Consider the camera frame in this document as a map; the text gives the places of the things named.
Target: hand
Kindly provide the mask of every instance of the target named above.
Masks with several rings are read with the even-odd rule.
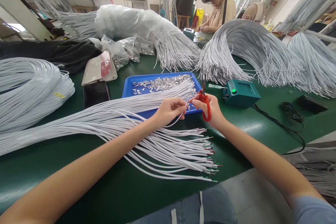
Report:
[[[210,26],[201,27],[201,32],[210,32]]]
[[[211,125],[211,127],[215,128],[216,130],[219,130],[223,125],[223,123],[226,123],[227,120],[224,118],[221,112],[217,97],[211,94],[206,95],[209,98],[209,104],[211,109],[211,120],[209,121],[209,124]],[[197,110],[202,109],[205,114],[205,117],[208,118],[208,107],[206,103],[200,101],[200,94],[197,94],[195,97],[191,98],[188,102],[194,104]]]
[[[182,98],[166,98],[163,99],[160,107],[155,114],[150,118],[155,126],[155,130],[161,129],[168,125],[175,117],[182,114],[180,120],[184,120],[184,115],[187,112],[186,102]]]

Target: wooden stool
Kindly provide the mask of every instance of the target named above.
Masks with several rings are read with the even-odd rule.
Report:
[[[183,16],[183,15],[177,15],[177,27],[180,28],[181,19],[184,18],[184,17],[187,19],[187,28],[189,28],[189,18],[191,18],[191,16]]]

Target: light blue sleeve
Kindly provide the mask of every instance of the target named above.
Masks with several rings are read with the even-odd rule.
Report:
[[[336,209],[322,199],[302,196],[294,199],[296,224],[335,224]]]

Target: red-handled scissors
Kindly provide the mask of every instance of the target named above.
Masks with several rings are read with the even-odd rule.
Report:
[[[210,104],[209,104],[209,97],[205,94],[205,85],[206,85],[206,81],[202,80],[202,89],[198,91],[198,94],[199,94],[200,101],[206,103],[206,106],[208,108],[208,118],[205,117],[205,113],[203,111],[203,119],[204,121],[210,121],[211,120],[211,110],[210,110]]]

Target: beige top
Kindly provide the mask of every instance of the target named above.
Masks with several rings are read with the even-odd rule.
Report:
[[[227,0],[227,7],[226,7],[226,16],[225,16],[225,23],[230,21],[231,19],[236,18],[236,3],[235,0]],[[221,11],[213,11],[210,19],[209,19],[209,26],[217,27],[222,26],[223,21],[223,12],[224,12],[224,2],[221,7]]]

